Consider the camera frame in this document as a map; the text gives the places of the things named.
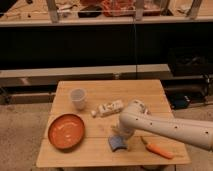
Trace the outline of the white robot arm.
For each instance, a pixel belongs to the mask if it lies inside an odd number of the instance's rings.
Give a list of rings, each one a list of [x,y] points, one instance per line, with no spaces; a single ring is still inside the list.
[[[119,115],[119,133],[130,138],[144,130],[207,151],[213,151],[213,122],[152,116],[140,100],[132,100]]]

